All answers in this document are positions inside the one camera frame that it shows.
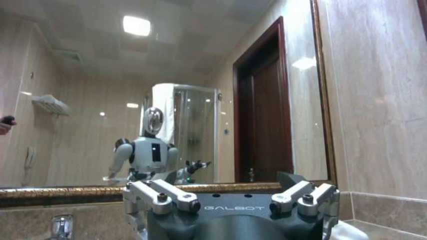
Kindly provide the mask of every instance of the recessed light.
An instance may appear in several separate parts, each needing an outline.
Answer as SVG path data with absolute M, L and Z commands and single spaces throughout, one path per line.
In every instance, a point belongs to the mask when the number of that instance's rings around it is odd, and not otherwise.
M 315 67 L 315 66 L 316 66 L 316 57 L 312 57 L 312 58 L 303 57 L 300 60 L 298 60 L 292 64 L 292 67 L 300 70 L 310 69 L 311 67 Z
M 148 20 L 134 16 L 123 17 L 123 30 L 138 36 L 148 36 L 152 24 Z
M 126 104 L 126 106 L 127 106 L 128 108 L 131 108 L 131 109 L 138 109 L 140 105 L 138 105 L 136 103 L 128 102 L 128 103 Z

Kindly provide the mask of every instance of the screw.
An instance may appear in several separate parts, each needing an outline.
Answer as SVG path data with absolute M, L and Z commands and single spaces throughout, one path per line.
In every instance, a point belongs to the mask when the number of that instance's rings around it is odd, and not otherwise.
M 159 193 L 158 195 L 158 201 L 160 203 L 166 202 L 168 200 L 168 195 L 166 195 L 163 192 Z
M 302 196 L 302 201 L 306 203 L 306 204 L 314 204 L 314 196 L 311 196 L 310 194 L 304 194 Z

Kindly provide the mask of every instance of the gold mirror frame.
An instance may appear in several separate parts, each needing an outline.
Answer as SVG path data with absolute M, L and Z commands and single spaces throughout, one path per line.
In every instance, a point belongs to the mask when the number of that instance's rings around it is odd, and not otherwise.
M 318 0 L 310 0 L 310 3 L 323 113 L 326 163 L 328 172 L 328 180 L 316 180 L 312 182 L 318 186 L 323 183 L 338 186 Z M 192 193 L 279 193 L 282 191 L 282 187 L 278 182 L 214 183 L 179 185 L 178 187 Z M 123 186 L 2 188 L 0 208 L 120 202 L 123 200 L 122 192 Z

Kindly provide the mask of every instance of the ceiling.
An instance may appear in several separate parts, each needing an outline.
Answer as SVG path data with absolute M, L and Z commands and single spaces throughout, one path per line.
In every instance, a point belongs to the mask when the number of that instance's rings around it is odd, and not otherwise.
M 4 13 L 35 21 L 70 73 L 147 83 L 203 83 L 272 0 L 2 0 Z M 126 15 L 151 21 L 151 34 L 124 33 Z

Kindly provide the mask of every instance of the hand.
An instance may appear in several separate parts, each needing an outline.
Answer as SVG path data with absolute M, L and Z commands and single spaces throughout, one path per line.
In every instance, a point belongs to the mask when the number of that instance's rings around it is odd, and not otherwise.
M 7 135 L 12 129 L 12 126 L 15 126 L 18 123 L 16 123 L 16 121 L 12 121 L 12 125 L 8 125 L 8 124 L 3 123 L 2 121 L 3 121 L 3 118 L 0 119 L 0 135 Z

